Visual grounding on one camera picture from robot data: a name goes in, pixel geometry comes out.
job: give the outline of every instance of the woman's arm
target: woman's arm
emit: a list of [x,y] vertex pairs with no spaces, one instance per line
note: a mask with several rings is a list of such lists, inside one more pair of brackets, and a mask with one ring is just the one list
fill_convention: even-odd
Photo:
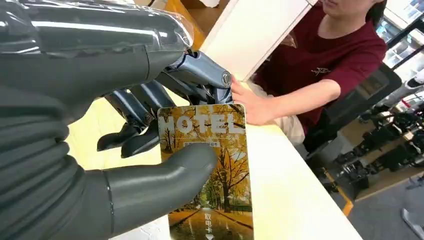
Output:
[[289,94],[273,97],[274,118],[294,116],[309,112],[336,100],[341,93],[340,85],[331,79],[323,79]]
[[249,124],[264,125],[273,119],[299,115],[337,99],[341,88],[337,82],[323,79],[294,92],[278,97],[261,97],[233,80],[232,97],[246,109]]

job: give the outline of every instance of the shirt logo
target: shirt logo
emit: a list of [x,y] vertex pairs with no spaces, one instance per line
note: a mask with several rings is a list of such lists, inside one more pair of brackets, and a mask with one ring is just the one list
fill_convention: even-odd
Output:
[[313,72],[316,76],[331,73],[330,69],[324,67],[317,67],[316,70],[311,70],[311,72]]

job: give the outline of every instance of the black hair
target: black hair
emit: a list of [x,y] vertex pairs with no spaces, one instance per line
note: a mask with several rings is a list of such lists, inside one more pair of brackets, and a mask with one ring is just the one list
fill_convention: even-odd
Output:
[[384,17],[384,10],[386,9],[387,0],[378,2],[371,7],[371,9],[366,14],[365,20],[372,21],[374,28],[377,28]]

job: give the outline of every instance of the chair backrest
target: chair backrest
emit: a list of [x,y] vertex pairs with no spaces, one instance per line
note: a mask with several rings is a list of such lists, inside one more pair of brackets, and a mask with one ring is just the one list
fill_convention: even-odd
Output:
[[334,139],[341,128],[400,88],[401,85],[401,78],[387,65],[381,65],[354,90],[324,108],[318,124],[307,133],[303,143],[306,149],[311,152],[325,142]]

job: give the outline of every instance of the woman's hand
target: woman's hand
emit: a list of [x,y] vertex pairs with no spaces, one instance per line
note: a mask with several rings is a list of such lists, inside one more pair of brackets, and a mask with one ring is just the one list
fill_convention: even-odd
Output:
[[265,125],[276,118],[272,107],[273,97],[265,98],[257,96],[234,79],[232,81],[231,91],[234,102],[244,105],[248,124]]

